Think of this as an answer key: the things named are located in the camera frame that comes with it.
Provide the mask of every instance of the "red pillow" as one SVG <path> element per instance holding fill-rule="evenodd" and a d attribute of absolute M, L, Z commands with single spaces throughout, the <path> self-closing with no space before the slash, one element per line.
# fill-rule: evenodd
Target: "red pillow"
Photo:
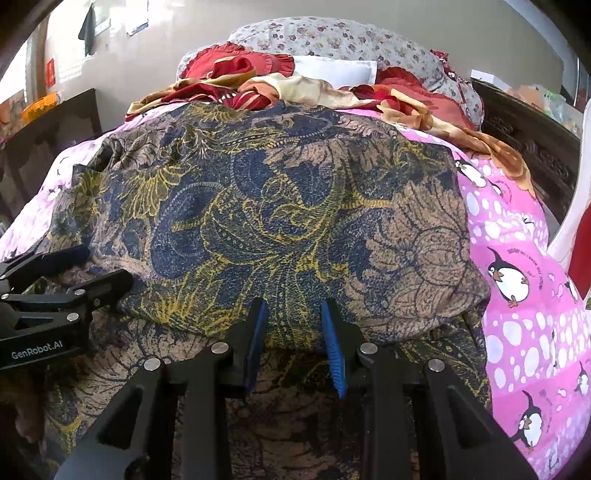
<path fill-rule="evenodd" d="M 213 71 L 216 60 L 225 57 L 244 57 L 252 64 L 258 76 L 270 73 L 281 73 L 284 77 L 290 77 L 294 73 L 295 63 L 293 57 L 284 54 L 273 55 L 258 51 L 250 51 L 242 45 L 226 42 L 223 45 L 212 45 L 200 51 L 191 60 L 181 74 L 181 78 L 207 79 Z"/>

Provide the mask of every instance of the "silver bolt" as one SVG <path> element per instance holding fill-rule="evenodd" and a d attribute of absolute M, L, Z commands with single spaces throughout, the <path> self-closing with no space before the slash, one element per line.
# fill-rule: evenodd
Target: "silver bolt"
<path fill-rule="evenodd" d="M 226 353 L 228 350 L 230 350 L 230 346 L 226 342 L 217 342 L 212 345 L 213 353 Z"/>
<path fill-rule="evenodd" d="M 144 368 L 148 371 L 148 372 L 153 372 L 154 370 L 157 370 L 160 368 L 161 362 L 159 358 L 156 357 L 152 357 L 152 358 L 148 358 L 145 362 L 144 362 Z"/>
<path fill-rule="evenodd" d="M 378 346 L 375 343 L 365 342 L 361 344 L 359 350 L 361 350 L 361 353 L 365 353 L 365 355 L 373 355 L 378 351 Z"/>
<path fill-rule="evenodd" d="M 431 358 L 427 364 L 429 370 L 434 372 L 441 372 L 445 369 L 445 364 L 443 360 L 439 360 L 438 358 Z"/>

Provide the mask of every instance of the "paisley pattern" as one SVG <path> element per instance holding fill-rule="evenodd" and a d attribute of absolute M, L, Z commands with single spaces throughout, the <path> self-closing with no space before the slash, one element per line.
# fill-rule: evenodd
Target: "paisley pattern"
<path fill-rule="evenodd" d="M 359 416 L 337 402 L 322 353 L 329 296 L 368 339 L 446 359 L 490 407 L 490 294 L 451 153 L 377 119 L 282 102 L 166 113 L 74 168 L 39 250 L 78 243 L 91 261 L 61 286 L 116 268 L 135 284 L 126 317 L 96 315 L 90 354 L 50 368 L 49 472 L 142 361 L 192 357 L 255 296 L 269 304 L 269 353 L 248 404 L 229 403 L 236 478 L 358 478 Z"/>

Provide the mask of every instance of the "gray wall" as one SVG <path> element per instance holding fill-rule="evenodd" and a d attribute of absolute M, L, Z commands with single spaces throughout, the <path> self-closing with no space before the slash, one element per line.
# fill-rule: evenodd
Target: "gray wall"
<path fill-rule="evenodd" d="M 266 18 L 337 17 L 376 24 L 450 54 L 452 67 L 494 73 L 512 86 L 560 90 L 563 65 L 545 39 L 504 0 L 150 0 L 150 26 L 127 37 L 124 0 L 97 2 L 111 27 L 84 58 L 77 39 L 88 0 L 64 0 L 50 18 L 46 59 L 56 60 L 56 89 L 69 98 L 98 90 L 104 129 L 133 100 L 174 81 L 183 54 L 225 40 L 235 28 Z"/>

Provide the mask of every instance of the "logo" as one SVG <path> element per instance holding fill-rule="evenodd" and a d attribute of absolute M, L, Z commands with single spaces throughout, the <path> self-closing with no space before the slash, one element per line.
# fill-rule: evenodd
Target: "logo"
<path fill-rule="evenodd" d="M 43 345 L 43 346 L 36 346 L 35 348 L 27 348 L 26 350 L 23 350 L 22 352 L 12 352 L 11 357 L 14 358 L 15 360 L 18 360 L 20 358 L 26 358 L 26 357 L 32 356 L 32 355 L 40 355 L 42 353 L 51 352 L 52 350 L 57 350 L 58 348 L 64 348 L 61 340 L 53 342 L 53 345 L 47 343 L 46 345 Z"/>

